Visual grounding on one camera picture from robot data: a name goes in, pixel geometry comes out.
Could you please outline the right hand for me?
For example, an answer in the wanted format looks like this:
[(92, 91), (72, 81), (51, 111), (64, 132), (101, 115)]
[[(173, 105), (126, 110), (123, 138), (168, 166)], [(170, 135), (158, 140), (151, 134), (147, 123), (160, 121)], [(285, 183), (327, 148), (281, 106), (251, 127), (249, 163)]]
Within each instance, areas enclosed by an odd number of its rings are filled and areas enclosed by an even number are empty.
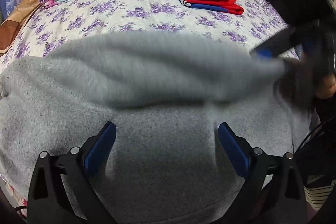
[(335, 74), (331, 74), (328, 76), (325, 76), (322, 80), (321, 83), (318, 85), (318, 88), (315, 92), (315, 95), (319, 99), (328, 99), (331, 98), (336, 90), (336, 79), (335, 79)]

